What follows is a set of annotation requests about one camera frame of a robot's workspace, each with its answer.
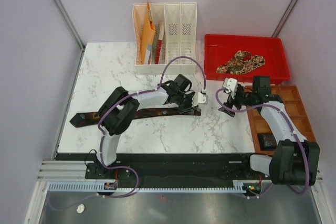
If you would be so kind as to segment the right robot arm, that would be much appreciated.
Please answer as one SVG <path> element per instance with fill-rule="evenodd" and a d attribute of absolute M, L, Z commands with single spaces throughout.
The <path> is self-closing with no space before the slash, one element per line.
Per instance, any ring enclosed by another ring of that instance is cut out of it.
<path fill-rule="evenodd" d="M 230 116 L 256 109 L 267 122 L 277 143 L 272 156 L 253 154 L 240 166 L 241 174 L 248 179 L 259 172 L 268 175 L 275 185 L 313 186 L 318 172 L 320 148 L 300 133 L 289 117 L 285 104 L 271 91 L 268 76 L 254 76 L 250 92 L 234 78 L 224 80 L 221 91 L 228 94 L 220 102 L 220 110 Z"/>

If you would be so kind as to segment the dark red patterned tie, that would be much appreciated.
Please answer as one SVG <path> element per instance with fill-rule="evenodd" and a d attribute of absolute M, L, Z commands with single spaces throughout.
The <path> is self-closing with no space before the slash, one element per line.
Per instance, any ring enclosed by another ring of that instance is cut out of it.
<path fill-rule="evenodd" d="M 161 116 L 173 116 L 173 115 L 192 115 L 201 116 L 200 108 L 192 108 L 188 112 L 180 112 L 178 108 L 148 108 L 140 109 L 135 114 L 135 119 L 146 119 Z M 97 125 L 100 121 L 98 112 L 86 112 L 76 113 L 69 121 L 75 128 Z"/>

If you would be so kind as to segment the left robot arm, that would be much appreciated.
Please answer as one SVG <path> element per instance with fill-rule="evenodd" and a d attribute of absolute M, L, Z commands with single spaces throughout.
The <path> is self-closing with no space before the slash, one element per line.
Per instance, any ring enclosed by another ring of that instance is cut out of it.
<path fill-rule="evenodd" d="M 191 90 L 191 81 L 182 74 L 174 80 L 159 83 L 158 86 L 141 91 L 129 92 L 123 87 L 116 88 L 98 114 L 98 129 L 102 132 L 97 159 L 97 173 L 103 178 L 111 178 L 115 173 L 117 147 L 120 136 L 130 126 L 135 115 L 142 109 L 155 105 L 176 104 L 179 114 L 193 115 L 200 111 L 193 105 L 196 92 Z"/>

